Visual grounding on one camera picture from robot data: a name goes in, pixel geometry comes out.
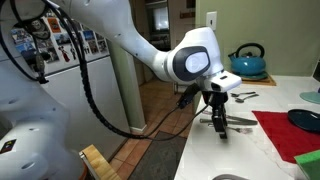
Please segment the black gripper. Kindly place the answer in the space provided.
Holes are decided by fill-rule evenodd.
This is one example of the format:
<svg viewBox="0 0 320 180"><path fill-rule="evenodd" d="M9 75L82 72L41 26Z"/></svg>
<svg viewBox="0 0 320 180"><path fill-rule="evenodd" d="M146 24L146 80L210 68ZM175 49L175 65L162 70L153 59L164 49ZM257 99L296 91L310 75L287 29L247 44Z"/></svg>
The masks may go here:
<svg viewBox="0 0 320 180"><path fill-rule="evenodd" d="M225 118L223 116L223 112L224 104L228 101L227 93L203 91L202 95L204 102L211 106L213 109L212 122L215 131L219 134L219 137L221 139L226 139L226 123Z"/></svg>

